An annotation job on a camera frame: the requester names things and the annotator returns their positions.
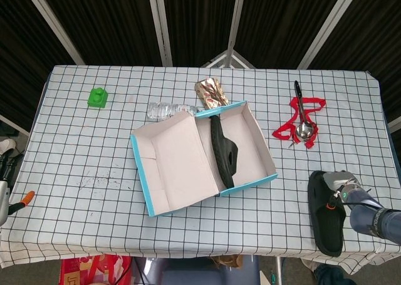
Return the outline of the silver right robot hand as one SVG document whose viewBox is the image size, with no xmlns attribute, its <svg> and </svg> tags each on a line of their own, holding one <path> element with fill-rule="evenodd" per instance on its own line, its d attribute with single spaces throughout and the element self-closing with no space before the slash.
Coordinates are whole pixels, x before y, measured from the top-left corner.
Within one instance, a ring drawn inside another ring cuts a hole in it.
<svg viewBox="0 0 401 285">
<path fill-rule="evenodd" d="M 361 185 L 358 179 L 350 172 L 325 172 L 323 180 L 327 187 L 333 192 L 329 199 L 329 205 L 346 204 L 353 207 L 360 201 L 358 194 L 361 192 Z"/>
</svg>

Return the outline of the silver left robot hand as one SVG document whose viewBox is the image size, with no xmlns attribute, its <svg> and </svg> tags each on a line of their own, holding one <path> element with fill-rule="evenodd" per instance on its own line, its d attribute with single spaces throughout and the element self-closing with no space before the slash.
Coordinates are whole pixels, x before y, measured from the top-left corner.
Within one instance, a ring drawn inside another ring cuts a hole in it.
<svg viewBox="0 0 401 285">
<path fill-rule="evenodd" d="M 11 152 L 6 152 L 1 155 L 1 226 L 5 224 L 8 217 L 15 212 L 26 207 L 34 198 L 35 192 L 29 191 L 24 198 L 15 203 L 11 204 L 9 201 L 13 186 L 9 183 L 11 181 L 15 168 L 18 162 L 23 158 L 24 154 L 9 159 Z"/>
</svg>

